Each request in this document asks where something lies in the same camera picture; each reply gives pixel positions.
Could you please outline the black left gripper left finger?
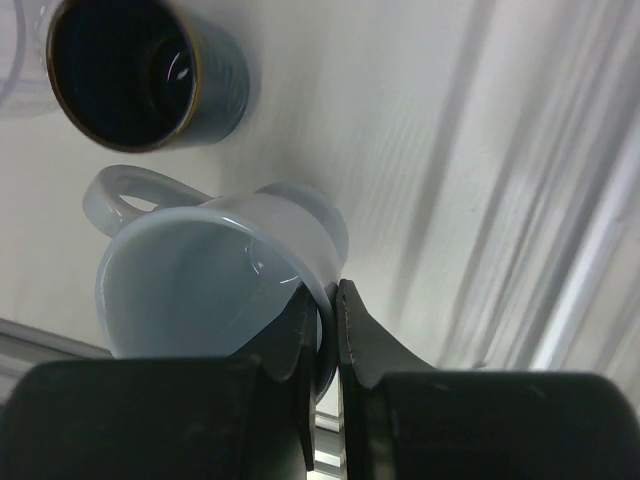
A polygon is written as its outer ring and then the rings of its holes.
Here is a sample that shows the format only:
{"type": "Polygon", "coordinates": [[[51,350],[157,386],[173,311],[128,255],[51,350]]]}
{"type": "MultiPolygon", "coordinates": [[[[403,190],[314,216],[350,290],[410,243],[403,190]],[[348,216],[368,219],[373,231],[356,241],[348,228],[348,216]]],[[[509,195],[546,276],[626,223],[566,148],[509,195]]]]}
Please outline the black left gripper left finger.
{"type": "Polygon", "coordinates": [[[227,358],[59,361],[1,414],[5,479],[303,479],[316,305],[305,287],[227,358]]]}

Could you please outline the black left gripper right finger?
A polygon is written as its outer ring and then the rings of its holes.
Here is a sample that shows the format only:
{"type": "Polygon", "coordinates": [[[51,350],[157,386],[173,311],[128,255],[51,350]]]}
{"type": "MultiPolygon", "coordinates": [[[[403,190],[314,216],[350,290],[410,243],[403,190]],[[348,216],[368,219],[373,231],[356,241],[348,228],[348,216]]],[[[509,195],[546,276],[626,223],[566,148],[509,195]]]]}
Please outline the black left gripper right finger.
{"type": "Polygon", "coordinates": [[[639,423],[608,379],[582,372],[439,370],[336,295],[346,479],[635,479],[639,423]]]}

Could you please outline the light blue ceramic mug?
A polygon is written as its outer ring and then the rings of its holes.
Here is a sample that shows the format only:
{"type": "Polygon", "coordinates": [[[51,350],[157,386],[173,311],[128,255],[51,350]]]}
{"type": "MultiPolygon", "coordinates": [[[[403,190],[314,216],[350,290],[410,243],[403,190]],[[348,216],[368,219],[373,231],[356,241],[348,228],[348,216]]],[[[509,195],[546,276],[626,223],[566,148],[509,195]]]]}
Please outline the light blue ceramic mug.
{"type": "Polygon", "coordinates": [[[112,165],[91,182],[82,208],[110,238],[95,302],[115,358],[231,355],[304,286],[319,333],[315,392],[326,395],[349,235],[324,194],[273,183],[211,197],[152,170],[112,165]]]}

